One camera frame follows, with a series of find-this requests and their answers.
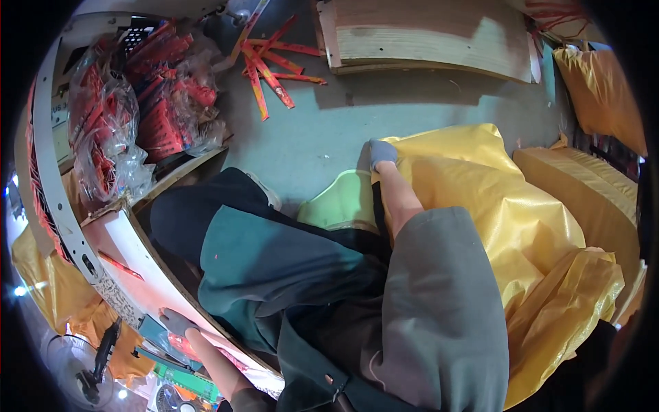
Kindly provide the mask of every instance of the shoe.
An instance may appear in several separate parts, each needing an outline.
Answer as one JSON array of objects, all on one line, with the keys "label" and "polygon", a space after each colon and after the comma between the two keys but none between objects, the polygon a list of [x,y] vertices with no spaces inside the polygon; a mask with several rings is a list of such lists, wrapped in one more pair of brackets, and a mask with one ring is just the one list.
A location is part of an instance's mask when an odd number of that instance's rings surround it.
[{"label": "shoe", "polygon": [[263,193],[266,194],[268,197],[268,204],[272,206],[274,210],[280,211],[281,210],[281,200],[279,199],[279,196],[277,196],[276,193],[274,193],[269,187],[265,186],[261,180],[259,180],[258,176],[253,174],[250,171],[245,171],[243,170],[243,173],[248,175],[250,179],[252,179],[263,191]]}]

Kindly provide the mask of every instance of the grey work glove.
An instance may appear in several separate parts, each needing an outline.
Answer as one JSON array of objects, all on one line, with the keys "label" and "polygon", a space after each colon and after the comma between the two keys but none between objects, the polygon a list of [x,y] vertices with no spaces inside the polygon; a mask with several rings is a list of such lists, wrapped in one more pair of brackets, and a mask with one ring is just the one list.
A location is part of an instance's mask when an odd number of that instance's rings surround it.
[{"label": "grey work glove", "polygon": [[164,308],[160,310],[160,313],[160,322],[163,322],[165,327],[175,335],[185,336],[185,331],[189,328],[199,330],[199,326],[196,323],[175,310]]},{"label": "grey work glove", "polygon": [[398,158],[398,152],[396,148],[391,145],[389,142],[384,142],[378,139],[371,139],[371,167],[375,169],[375,165],[378,162],[383,160],[390,160],[393,163],[396,163]]}]

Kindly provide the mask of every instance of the orange bag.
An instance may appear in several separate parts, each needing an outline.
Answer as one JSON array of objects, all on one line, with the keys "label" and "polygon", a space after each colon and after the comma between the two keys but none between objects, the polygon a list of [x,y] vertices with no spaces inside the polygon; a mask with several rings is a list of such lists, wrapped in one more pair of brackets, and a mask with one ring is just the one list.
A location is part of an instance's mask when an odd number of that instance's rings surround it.
[{"label": "orange bag", "polygon": [[647,157],[639,109],[613,51],[557,49],[554,59],[583,131],[615,136]]}]

